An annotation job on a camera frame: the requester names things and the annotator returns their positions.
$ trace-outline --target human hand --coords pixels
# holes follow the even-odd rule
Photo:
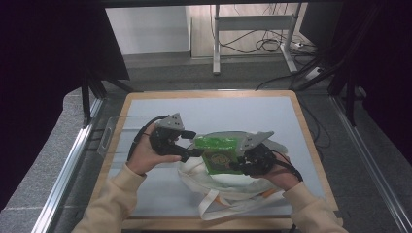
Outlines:
[[[283,157],[277,152],[273,152],[273,156],[276,157],[277,160],[291,163],[288,157]],[[253,176],[253,178],[265,178],[270,180],[276,186],[288,191],[289,189],[295,187],[297,184],[300,183],[299,179],[292,174],[290,170],[281,165],[275,164],[267,174],[263,176]]]
[[[155,124],[151,124],[142,135],[140,142],[132,153],[127,167],[138,175],[144,175],[160,163],[172,163],[182,159],[180,155],[158,155],[151,146],[150,135],[155,130]]]

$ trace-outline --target white wall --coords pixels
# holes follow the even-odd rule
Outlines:
[[[106,13],[123,55],[190,51],[185,6],[114,8]]]

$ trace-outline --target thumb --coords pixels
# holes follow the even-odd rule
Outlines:
[[[158,158],[159,163],[173,163],[180,161],[182,157],[180,155],[164,155]]]
[[[263,178],[263,176],[250,176],[251,178],[254,178],[254,179],[260,179],[260,178]]]

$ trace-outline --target beige sleeve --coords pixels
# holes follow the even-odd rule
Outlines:
[[[99,198],[89,204],[73,232],[121,232],[121,223],[136,207],[137,188],[144,179],[123,165],[106,181]]]
[[[347,232],[339,225],[333,210],[322,198],[315,197],[304,183],[284,193],[291,203],[292,221],[305,233]]]

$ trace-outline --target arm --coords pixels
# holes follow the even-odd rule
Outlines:
[[[149,136],[155,130],[152,124],[121,171],[106,181],[99,198],[91,203],[83,219],[73,232],[121,232],[121,223],[133,212],[137,203],[137,189],[146,173],[159,163],[181,160],[179,155],[157,155]]]
[[[289,163],[281,155],[275,153],[275,156],[278,160]],[[261,177],[286,191],[284,197],[292,205],[292,221],[302,232],[347,232],[339,225],[325,200],[315,197],[304,182],[300,182],[286,168],[275,165],[268,174]]]
[[[347,232],[324,199],[315,197],[304,183],[284,193],[291,203],[292,221],[302,232]]]

